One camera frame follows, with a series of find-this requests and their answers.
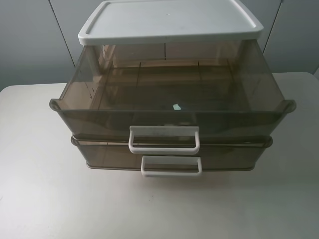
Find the smoky transparent drawer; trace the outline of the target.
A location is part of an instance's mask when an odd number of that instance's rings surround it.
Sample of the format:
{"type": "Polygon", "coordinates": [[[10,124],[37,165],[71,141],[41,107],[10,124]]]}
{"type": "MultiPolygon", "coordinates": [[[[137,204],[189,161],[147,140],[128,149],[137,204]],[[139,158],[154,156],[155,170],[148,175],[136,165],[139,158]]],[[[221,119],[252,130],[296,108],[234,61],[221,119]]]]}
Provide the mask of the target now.
{"type": "MultiPolygon", "coordinates": [[[[84,141],[71,138],[90,168],[140,170],[142,154],[133,154],[127,142],[84,141]]],[[[203,171],[249,171],[264,151],[272,146],[270,136],[205,138],[195,157],[203,171]]]]}
{"type": "Polygon", "coordinates": [[[296,109],[256,40],[86,46],[57,112],[79,139],[196,126],[201,138],[270,135],[296,109]]]}

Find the white drawer cabinet frame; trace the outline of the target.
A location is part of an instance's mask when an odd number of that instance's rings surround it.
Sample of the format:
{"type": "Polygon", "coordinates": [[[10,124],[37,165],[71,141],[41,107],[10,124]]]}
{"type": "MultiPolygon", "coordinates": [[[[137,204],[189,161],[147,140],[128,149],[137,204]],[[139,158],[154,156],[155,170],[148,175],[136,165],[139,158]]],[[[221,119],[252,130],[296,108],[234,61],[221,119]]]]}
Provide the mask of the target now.
{"type": "Polygon", "coordinates": [[[107,0],[78,33],[78,66],[222,66],[257,43],[263,25],[238,0],[107,0]]]}

